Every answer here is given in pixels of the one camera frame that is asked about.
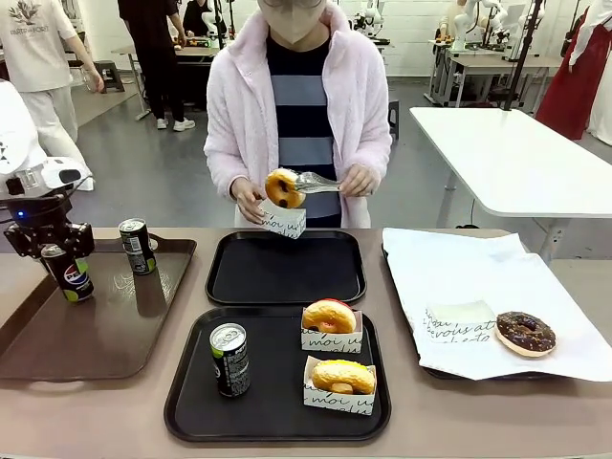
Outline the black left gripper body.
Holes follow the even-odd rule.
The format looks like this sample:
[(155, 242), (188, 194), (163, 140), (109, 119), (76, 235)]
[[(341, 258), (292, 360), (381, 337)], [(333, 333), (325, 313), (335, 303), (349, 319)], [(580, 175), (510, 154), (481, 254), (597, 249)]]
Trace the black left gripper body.
[(21, 228), (38, 229), (66, 224), (72, 204), (66, 192), (52, 191), (40, 197), (4, 199), (1, 208), (11, 215), (9, 222)]

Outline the person right hand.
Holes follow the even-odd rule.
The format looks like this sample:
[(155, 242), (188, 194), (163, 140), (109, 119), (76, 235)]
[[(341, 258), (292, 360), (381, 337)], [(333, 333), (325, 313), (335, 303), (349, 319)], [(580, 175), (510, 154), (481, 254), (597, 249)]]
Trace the person right hand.
[(263, 223), (264, 212), (259, 205), (264, 200), (264, 193), (257, 184), (245, 177), (238, 177), (230, 186), (230, 194), (247, 221), (256, 225)]

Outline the person left hand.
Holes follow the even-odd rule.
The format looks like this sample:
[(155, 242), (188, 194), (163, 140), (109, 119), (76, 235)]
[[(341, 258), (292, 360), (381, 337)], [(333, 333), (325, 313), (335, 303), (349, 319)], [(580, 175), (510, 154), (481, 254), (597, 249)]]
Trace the person left hand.
[(378, 189), (381, 179), (381, 175), (372, 167), (352, 164), (339, 183), (339, 193), (344, 197), (366, 197)]

